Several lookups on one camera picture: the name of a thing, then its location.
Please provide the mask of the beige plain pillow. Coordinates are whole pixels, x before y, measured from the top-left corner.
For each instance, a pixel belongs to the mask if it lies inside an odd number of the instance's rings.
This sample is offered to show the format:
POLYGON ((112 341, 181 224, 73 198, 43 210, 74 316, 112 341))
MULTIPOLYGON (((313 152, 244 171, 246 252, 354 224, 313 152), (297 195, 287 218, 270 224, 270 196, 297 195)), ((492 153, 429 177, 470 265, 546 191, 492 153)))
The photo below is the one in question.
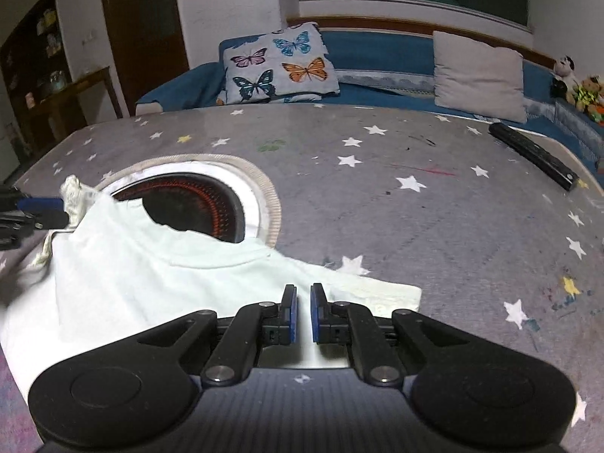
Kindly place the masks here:
POLYGON ((523 57, 466 37, 433 33, 435 104, 524 124, 523 57))

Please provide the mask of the panda plush toy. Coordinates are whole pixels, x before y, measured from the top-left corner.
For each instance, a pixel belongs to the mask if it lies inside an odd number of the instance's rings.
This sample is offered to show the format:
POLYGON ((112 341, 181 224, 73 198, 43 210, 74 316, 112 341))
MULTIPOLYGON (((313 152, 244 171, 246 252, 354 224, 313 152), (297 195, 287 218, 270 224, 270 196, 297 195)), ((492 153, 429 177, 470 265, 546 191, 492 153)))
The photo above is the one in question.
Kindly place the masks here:
POLYGON ((578 79, 574 74, 574 61, 564 55, 557 59, 552 70, 552 82, 550 85, 550 95, 552 98, 565 99, 568 93, 574 91, 574 87, 578 86, 578 79))

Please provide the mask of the pale green t-shirt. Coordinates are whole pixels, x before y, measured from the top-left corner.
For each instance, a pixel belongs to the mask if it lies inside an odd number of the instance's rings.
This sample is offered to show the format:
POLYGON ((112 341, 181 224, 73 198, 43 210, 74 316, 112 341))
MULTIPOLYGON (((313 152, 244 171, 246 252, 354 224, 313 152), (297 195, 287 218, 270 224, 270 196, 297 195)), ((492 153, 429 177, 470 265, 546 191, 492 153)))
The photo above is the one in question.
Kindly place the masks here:
POLYGON ((421 290, 285 257, 257 240, 229 243, 154 222, 138 200, 118 202, 76 177, 60 189, 75 227, 49 235, 23 264, 1 271, 1 347, 22 394, 50 366, 199 310, 221 317, 297 290, 291 346, 264 367, 336 368, 348 361, 312 340, 310 289, 387 317, 417 310, 421 290))

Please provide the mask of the grey star tablecloth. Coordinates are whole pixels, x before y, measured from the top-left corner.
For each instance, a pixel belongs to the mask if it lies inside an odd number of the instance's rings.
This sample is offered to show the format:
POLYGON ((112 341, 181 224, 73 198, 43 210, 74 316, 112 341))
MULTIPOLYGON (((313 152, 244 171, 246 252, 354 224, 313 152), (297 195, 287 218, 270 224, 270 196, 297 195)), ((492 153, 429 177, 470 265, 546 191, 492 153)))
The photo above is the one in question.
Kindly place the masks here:
POLYGON ((142 160, 187 153, 248 160, 282 206, 284 255, 349 259, 414 284, 421 310, 565 371, 587 404, 573 452, 603 448, 603 192, 566 192, 489 135, 428 112, 257 104, 101 123, 63 140, 16 184, 54 195, 142 160))

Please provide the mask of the black remote bar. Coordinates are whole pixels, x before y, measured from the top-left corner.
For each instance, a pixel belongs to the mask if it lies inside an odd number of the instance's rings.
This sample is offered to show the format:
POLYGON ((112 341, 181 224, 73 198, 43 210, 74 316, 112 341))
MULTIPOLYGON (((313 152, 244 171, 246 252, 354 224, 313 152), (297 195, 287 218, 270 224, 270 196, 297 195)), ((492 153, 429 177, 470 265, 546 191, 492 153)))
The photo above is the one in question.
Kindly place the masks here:
POLYGON ((538 167, 565 191, 571 192, 578 185, 578 174, 527 136, 500 122, 490 124, 488 132, 538 167))

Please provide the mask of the dark wooden side table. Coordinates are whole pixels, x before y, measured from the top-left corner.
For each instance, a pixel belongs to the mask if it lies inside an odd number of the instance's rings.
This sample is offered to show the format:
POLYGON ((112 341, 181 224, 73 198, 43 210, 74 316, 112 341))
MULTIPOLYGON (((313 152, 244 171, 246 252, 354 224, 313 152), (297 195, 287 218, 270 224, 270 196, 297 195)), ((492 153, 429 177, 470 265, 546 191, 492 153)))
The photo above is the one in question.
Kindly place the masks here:
POLYGON ((109 67, 90 72, 17 116, 33 159, 40 159, 69 134, 88 126, 79 96, 96 85, 105 88, 116 118, 124 118, 109 67))

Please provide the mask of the dark display shelf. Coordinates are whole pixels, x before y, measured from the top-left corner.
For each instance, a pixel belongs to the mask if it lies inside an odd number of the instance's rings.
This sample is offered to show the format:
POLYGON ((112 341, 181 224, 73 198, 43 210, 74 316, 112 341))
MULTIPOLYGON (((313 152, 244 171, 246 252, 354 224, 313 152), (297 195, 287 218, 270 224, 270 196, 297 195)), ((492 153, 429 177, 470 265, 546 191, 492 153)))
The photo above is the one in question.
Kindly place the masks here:
POLYGON ((29 118, 34 107, 72 81, 56 0, 38 0, 1 46, 1 71, 25 149, 52 143, 44 117, 29 118))

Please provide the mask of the dark wooden door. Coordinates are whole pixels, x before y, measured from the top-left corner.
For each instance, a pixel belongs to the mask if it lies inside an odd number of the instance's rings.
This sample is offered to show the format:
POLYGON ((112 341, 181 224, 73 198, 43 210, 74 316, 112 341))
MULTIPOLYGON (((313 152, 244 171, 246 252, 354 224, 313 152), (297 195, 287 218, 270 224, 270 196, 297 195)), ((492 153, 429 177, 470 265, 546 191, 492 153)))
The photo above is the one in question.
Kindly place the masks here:
POLYGON ((177 0, 101 0, 130 114, 149 91, 190 69, 177 0))

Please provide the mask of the orange plush toy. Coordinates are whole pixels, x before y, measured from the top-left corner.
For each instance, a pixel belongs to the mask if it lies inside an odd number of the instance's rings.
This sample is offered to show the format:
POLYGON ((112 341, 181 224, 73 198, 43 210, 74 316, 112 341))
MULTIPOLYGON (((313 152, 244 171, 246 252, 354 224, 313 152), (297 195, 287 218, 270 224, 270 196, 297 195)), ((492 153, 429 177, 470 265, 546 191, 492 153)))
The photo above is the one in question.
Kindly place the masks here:
POLYGON ((600 127, 604 126, 604 106, 600 104, 590 104, 588 106, 589 118, 600 127))

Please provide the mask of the butterfly print pillow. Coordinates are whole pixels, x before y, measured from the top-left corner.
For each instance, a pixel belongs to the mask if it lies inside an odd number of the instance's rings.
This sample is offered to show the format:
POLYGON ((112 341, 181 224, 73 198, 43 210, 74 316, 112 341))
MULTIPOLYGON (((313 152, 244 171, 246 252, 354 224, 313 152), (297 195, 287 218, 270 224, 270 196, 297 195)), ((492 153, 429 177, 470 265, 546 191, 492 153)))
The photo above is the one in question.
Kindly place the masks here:
POLYGON ((340 93, 316 23, 301 23, 222 51, 226 104, 321 100, 340 93))

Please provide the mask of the blue sofa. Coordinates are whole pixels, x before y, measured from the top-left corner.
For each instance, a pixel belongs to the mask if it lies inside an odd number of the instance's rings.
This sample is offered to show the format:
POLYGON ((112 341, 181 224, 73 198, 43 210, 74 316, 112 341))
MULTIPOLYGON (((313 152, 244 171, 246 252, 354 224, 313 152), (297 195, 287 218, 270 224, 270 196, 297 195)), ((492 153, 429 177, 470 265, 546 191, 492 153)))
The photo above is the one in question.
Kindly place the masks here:
MULTIPOLYGON (((382 106, 484 119, 486 115, 439 106, 434 102, 433 43, 429 36, 367 30, 322 31, 328 59, 340 82, 333 104, 382 106)), ((603 129, 551 96, 549 66, 525 59, 523 94, 527 122, 523 129, 550 136, 577 154, 597 176, 603 174, 603 129)), ((145 93, 136 113, 208 108, 225 102, 225 64, 206 62, 145 93)))

